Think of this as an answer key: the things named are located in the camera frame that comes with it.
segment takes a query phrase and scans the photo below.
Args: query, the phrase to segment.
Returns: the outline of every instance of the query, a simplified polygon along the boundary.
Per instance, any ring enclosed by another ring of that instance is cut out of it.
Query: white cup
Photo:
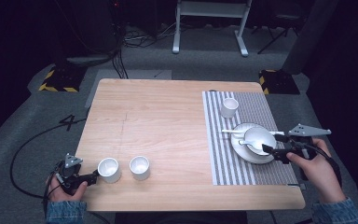
[[[117,182],[121,177],[121,170],[118,162],[113,158],[105,158],[98,164],[98,173],[106,183]]]
[[[150,164],[146,157],[134,157],[130,162],[130,169],[136,180],[146,180],[150,176]]]
[[[220,114],[225,119],[231,119],[234,117],[235,112],[238,109],[238,105],[238,101],[236,101],[234,98],[226,98],[223,100]]]

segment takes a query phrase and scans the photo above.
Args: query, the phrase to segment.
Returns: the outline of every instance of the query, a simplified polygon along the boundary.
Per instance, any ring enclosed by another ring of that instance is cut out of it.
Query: table leg
[[[240,47],[241,50],[241,55],[243,57],[247,57],[249,55],[248,50],[246,49],[245,43],[242,38],[242,34],[243,34],[243,29],[245,28],[246,20],[248,19],[251,4],[252,4],[252,0],[248,0],[246,2],[246,7],[245,10],[243,11],[243,16],[241,20],[240,30],[234,31],[235,37],[237,38],[238,46]]]
[[[181,0],[178,0],[176,7],[176,29],[175,36],[173,38],[173,48],[172,53],[179,53],[179,44],[180,44],[180,9],[181,9]]]

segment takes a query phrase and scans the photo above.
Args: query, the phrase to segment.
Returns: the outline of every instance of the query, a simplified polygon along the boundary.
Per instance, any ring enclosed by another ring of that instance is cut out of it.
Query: gray carpet
[[[146,48],[124,48],[123,63],[129,71],[143,71],[136,78],[153,78],[150,74],[166,71],[166,79],[222,80],[257,82],[262,69],[281,68],[296,36],[289,33],[266,49],[256,53],[270,40],[267,30],[251,35],[246,29],[244,41],[250,55],[241,56],[233,31],[237,27],[216,30],[212,27],[182,32],[180,52],[172,54],[173,36],[159,40]],[[0,223],[43,223],[44,214],[40,199],[27,196],[16,190],[10,183],[9,165],[16,150],[37,133],[59,125],[61,119],[74,115],[75,120],[84,119],[95,84],[101,77],[118,78],[111,63],[88,69],[80,86],[80,92],[39,91],[50,65],[41,68],[28,85],[32,95],[5,122],[0,129]],[[294,76],[300,95],[267,95],[269,107],[279,130],[287,132],[298,123],[321,127],[305,91],[308,79],[304,75]],[[23,189],[42,195],[48,173],[54,164],[66,153],[75,154],[85,122],[74,124],[70,131],[58,128],[36,137],[23,148],[14,164],[14,178]],[[340,160],[345,193],[354,199],[358,207],[356,184]],[[310,217],[310,206],[317,200],[315,188],[307,186],[303,191],[307,203],[302,210],[274,211],[278,223],[296,223]],[[114,213],[100,213],[113,223]],[[248,211],[249,223],[273,223],[269,211]],[[103,223],[100,219],[86,214],[86,223]]]

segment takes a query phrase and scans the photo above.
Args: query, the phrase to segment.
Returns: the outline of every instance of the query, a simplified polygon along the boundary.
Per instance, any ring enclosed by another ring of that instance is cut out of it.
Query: wrist
[[[347,197],[341,189],[319,192],[320,203],[340,203],[345,200],[347,200]]]

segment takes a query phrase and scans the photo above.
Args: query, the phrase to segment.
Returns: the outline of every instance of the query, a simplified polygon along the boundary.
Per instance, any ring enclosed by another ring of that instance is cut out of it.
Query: person's arm
[[[313,139],[313,144],[331,156],[324,140]],[[358,223],[358,211],[353,201],[345,196],[325,157],[318,154],[308,161],[288,153],[287,158],[304,170],[308,180],[319,192],[319,202],[312,206],[314,223]]]
[[[57,178],[53,176],[48,187],[48,192],[51,193],[49,194],[46,223],[83,223],[87,204],[80,200],[87,189],[87,185],[86,181],[83,182],[72,196],[63,191]]]

